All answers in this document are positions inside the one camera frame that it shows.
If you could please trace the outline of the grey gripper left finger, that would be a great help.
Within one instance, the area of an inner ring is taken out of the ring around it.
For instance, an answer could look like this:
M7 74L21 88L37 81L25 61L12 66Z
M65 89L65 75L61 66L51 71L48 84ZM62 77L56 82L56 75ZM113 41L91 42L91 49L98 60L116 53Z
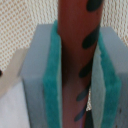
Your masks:
M62 128L61 38L57 22L36 27L20 75L30 128Z

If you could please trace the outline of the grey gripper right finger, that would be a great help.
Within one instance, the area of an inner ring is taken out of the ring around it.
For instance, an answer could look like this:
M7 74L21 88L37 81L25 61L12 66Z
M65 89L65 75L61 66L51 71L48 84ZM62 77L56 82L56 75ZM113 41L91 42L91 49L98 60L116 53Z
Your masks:
M128 128L128 47L111 27L100 29L91 105L94 128Z

